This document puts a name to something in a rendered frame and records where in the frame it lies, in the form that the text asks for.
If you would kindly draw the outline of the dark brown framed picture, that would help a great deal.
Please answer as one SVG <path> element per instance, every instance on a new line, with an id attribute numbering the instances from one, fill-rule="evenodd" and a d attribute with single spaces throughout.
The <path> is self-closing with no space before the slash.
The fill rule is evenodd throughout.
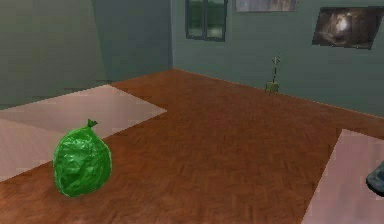
<path id="1" fill-rule="evenodd" d="M 384 6 L 321 7 L 312 44 L 370 50 L 383 18 Z"/>

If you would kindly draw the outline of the grey framed wall picture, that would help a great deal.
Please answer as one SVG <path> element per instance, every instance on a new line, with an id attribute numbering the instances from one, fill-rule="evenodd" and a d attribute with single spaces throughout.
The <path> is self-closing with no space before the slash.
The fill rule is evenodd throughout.
<path id="1" fill-rule="evenodd" d="M 299 0 L 234 0 L 236 12 L 292 12 L 297 9 Z"/>

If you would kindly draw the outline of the green tied rubbish bag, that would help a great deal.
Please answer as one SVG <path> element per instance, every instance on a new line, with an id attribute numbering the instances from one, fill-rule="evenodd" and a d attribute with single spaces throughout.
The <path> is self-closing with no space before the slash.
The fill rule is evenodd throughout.
<path id="1" fill-rule="evenodd" d="M 97 124 L 88 119 L 86 126 L 69 131 L 54 151 L 55 184 L 67 197 L 97 191 L 111 176 L 111 151 L 92 130 Z"/>

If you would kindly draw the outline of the dark framed window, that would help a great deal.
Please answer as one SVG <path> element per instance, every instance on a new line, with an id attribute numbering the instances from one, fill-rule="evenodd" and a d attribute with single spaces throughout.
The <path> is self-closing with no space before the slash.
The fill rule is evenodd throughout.
<path id="1" fill-rule="evenodd" d="M 228 0 L 185 0 L 187 39 L 224 42 Z"/>

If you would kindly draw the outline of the dark blue-grey rounded object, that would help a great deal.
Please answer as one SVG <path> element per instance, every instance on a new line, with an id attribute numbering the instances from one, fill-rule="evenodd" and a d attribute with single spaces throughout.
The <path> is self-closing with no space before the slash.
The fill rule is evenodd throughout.
<path id="1" fill-rule="evenodd" d="M 384 197 L 384 161 L 366 177 L 367 187 L 380 197 Z"/>

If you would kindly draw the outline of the small plant in green pot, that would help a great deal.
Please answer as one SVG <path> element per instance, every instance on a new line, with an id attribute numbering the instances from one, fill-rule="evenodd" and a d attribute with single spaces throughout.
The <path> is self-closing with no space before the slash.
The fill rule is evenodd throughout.
<path id="1" fill-rule="evenodd" d="M 273 76 L 272 76 L 272 80 L 271 81 L 268 81 L 265 85 L 265 92 L 271 94 L 271 93 L 275 93 L 277 94 L 278 93 L 278 90 L 279 90 L 279 83 L 276 81 L 276 75 L 277 75 L 277 67 L 278 67 L 278 64 L 281 62 L 281 57 L 280 56 L 275 56 L 273 59 L 272 59 L 272 63 L 273 63 Z"/>

